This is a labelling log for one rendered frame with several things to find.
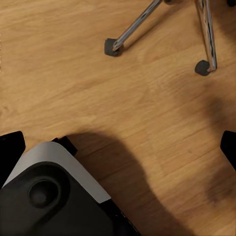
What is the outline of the swivel chair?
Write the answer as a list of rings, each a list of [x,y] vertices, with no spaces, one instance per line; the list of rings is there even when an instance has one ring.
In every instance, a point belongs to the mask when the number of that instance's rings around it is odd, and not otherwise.
[[[117,56],[119,53],[119,47],[143,24],[143,22],[157,9],[157,7],[163,1],[164,0],[154,0],[118,39],[107,38],[107,40],[105,40],[104,46],[105,55]],[[165,1],[171,2],[172,0]],[[211,8],[209,0],[197,0],[197,3],[202,21],[209,61],[199,61],[195,67],[195,72],[200,73],[203,76],[207,76],[211,71],[216,70],[218,67]],[[236,0],[227,0],[227,3],[229,6],[236,6]]]

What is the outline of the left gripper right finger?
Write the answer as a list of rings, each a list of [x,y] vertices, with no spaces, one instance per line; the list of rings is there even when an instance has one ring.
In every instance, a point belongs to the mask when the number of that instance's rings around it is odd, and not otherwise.
[[[225,131],[222,136],[220,148],[236,170],[236,133]]]

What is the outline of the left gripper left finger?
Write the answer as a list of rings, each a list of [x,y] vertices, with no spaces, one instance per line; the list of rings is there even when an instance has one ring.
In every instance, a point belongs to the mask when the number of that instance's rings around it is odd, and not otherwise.
[[[0,136],[0,189],[4,186],[25,149],[26,143],[21,131]]]

